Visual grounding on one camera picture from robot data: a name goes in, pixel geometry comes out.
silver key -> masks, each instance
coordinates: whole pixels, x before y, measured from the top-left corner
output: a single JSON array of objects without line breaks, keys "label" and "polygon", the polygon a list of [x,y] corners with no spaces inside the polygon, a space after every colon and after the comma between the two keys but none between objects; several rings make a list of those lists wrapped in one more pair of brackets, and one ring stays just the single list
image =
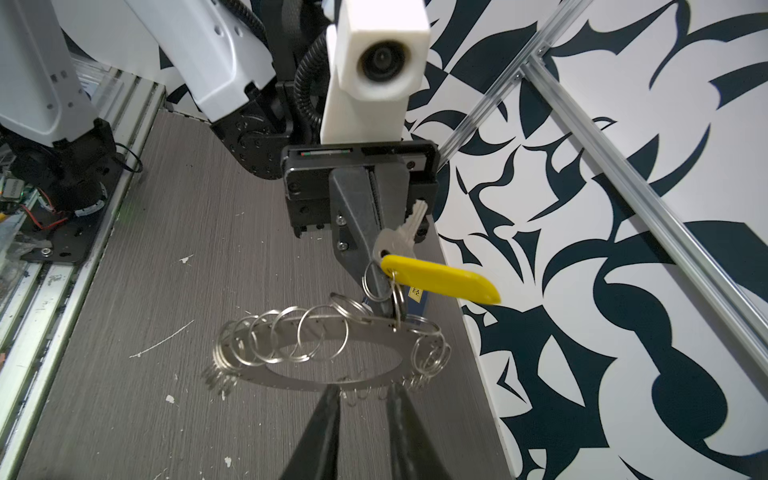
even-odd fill
[{"label": "silver key", "polygon": [[427,203],[424,200],[417,200],[413,204],[413,213],[408,215],[405,223],[397,227],[397,230],[382,229],[376,238],[376,242],[373,244],[373,259],[381,265],[382,258],[384,257],[382,252],[414,258],[413,237],[416,236],[419,225],[421,225],[426,213]]}]

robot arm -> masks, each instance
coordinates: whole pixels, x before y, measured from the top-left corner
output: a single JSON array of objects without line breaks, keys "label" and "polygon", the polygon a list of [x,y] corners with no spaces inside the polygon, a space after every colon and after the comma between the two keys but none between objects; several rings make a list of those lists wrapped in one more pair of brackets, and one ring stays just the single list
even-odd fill
[{"label": "robot arm", "polygon": [[[416,199],[433,204],[436,146],[400,141],[429,48],[422,0],[336,0],[336,24],[315,2],[263,0],[266,28],[240,0],[125,1],[235,159],[283,179],[296,235],[330,225],[358,282],[379,231],[397,228]],[[50,0],[0,5],[0,40],[14,46],[0,54],[14,65],[0,70],[12,170],[59,210],[87,212],[102,197],[95,170],[114,155],[111,130],[79,87]]]},{"label": "robot arm", "polygon": [[12,173],[60,211],[103,204],[100,162],[114,155],[107,122],[83,92],[50,0],[0,2],[0,133]]}]

metal key holder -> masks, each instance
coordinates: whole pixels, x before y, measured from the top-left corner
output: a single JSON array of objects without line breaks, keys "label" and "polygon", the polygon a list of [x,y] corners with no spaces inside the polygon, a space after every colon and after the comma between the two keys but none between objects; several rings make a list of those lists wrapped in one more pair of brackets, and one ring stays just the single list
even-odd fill
[{"label": "metal key holder", "polygon": [[[382,391],[395,383],[408,390],[423,387],[445,368],[451,346],[437,324],[406,312],[402,285],[391,280],[390,286],[395,318],[374,316],[360,302],[331,293],[327,304],[309,309],[290,306],[226,323],[214,347],[214,363],[204,372],[208,388],[225,396],[239,380],[311,392],[338,385],[346,399],[348,392],[365,399],[374,389],[382,398]],[[323,344],[329,340],[342,340],[342,344],[333,354],[320,357]],[[307,346],[309,341],[315,345]],[[282,376],[268,368],[280,362],[330,361],[350,341],[387,346],[400,355],[401,361],[394,369],[371,379],[345,378],[332,383]]]}]

yellow key tag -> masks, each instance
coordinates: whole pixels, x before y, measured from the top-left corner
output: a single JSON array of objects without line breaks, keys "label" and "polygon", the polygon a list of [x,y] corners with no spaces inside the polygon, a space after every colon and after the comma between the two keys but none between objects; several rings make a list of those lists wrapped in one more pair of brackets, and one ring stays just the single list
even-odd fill
[{"label": "yellow key tag", "polygon": [[415,258],[387,255],[382,270],[395,273],[398,283],[440,295],[463,298],[475,303],[495,304],[502,298],[496,287],[483,275]]}]

gray table surface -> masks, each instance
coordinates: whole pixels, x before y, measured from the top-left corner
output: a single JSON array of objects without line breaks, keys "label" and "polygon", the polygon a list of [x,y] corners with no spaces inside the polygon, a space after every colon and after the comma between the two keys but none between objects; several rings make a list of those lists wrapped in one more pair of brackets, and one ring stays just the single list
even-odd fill
[{"label": "gray table surface", "polygon": [[[18,477],[277,478],[319,393],[241,383],[222,401],[200,379],[217,331],[360,289],[330,232],[296,239],[282,184],[246,173],[205,124],[159,113],[143,159]],[[417,254],[442,261],[434,228]],[[412,395],[423,424],[455,479],[509,478],[456,301],[431,295],[426,315],[454,351]],[[343,406],[339,478],[390,478],[384,402]]]}]

